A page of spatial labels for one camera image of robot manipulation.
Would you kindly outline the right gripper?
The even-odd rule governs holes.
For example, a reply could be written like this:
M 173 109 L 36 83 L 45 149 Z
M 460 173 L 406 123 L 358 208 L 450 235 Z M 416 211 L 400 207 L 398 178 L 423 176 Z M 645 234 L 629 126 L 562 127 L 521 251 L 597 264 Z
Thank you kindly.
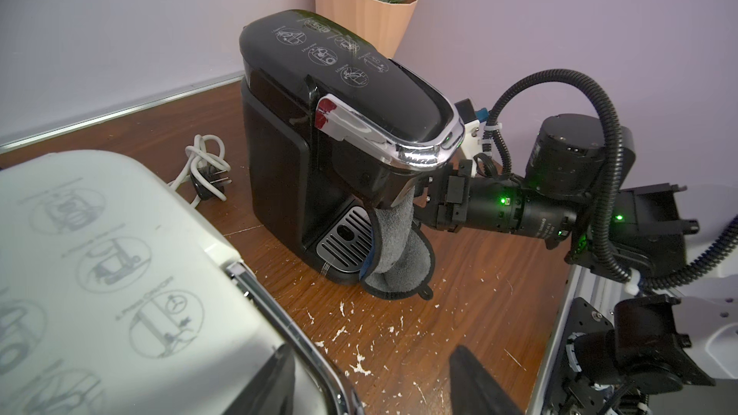
M 447 164 L 416 187 L 424 204 L 414 206 L 414 219 L 434 230 L 463 228 L 515 234 L 522 224 L 520 189 L 476 173 L 476 163 L 463 159 Z

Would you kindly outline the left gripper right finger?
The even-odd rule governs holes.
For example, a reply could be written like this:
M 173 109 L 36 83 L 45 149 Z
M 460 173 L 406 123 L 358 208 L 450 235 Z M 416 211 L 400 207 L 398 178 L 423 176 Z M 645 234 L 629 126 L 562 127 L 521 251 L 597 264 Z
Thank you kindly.
M 453 415 L 521 415 L 522 411 L 465 346 L 450 355 Z

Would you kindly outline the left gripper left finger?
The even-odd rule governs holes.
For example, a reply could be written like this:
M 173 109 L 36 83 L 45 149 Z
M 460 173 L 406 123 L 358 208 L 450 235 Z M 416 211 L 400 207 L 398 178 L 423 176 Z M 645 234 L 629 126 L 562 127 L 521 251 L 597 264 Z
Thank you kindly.
M 290 345 L 280 346 L 238 394 L 225 415 L 293 413 L 296 362 Z

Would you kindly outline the blue grey microfiber cloth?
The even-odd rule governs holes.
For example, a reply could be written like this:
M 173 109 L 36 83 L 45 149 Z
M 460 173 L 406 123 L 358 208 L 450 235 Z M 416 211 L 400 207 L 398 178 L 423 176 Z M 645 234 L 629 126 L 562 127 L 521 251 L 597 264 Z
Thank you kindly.
M 374 297 L 397 301 L 415 295 L 434 297 L 430 280 L 435 255 L 428 238 L 414 223 L 414 193 L 391 209 L 369 209 L 372 242 L 359 271 L 359 283 Z

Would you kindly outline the black coffee machine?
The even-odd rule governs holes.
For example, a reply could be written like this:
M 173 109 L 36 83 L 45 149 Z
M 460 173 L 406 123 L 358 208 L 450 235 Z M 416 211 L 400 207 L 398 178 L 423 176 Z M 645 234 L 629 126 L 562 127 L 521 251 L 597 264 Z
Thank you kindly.
M 301 261 L 356 284 L 372 209 L 411 199 L 465 135 L 457 108 L 318 13 L 287 10 L 239 37 L 254 213 Z

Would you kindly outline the white coffee machine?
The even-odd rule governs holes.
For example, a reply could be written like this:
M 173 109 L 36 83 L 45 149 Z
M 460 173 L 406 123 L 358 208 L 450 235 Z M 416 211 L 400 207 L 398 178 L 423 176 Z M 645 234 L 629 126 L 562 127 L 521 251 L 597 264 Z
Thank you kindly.
M 144 165 L 53 153 L 1 173 L 1 410 L 224 414 L 282 345 L 292 414 L 361 414 L 238 250 Z

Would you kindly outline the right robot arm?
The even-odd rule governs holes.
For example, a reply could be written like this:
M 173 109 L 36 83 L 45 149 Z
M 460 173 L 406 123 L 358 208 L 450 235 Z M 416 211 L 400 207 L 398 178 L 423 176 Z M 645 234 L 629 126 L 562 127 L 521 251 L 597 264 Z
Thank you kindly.
M 524 90 L 549 83 L 581 92 L 595 115 L 557 115 L 542 124 L 524 176 L 511 170 L 499 117 Z M 653 395 L 688 385 L 713 386 L 732 376 L 737 348 L 736 306 L 672 290 L 703 278 L 737 251 L 730 221 L 693 261 L 686 239 L 695 220 L 678 215 L 678 186 L 623 188 L 634 161 L 630 137 L 605 91 L 590 77 L 548 69 L 523 78 L 496 102 L 484 121 L 484 148 L 472 161 L 441 169 L 426 182 L 427 201 L 414 211 L 420 223 L 453 232 L 472 228 L 543 240 L 569 241 L 566 261 L 618 282 L 628 293 L 612 321 L 595 321 L 576 301 L 557 351 L 550 404 L 600 414 L 644 414 Z M 471 171 L 482 166 L 480 174 Z M 719 357 L 721 346 L 726 357 Z

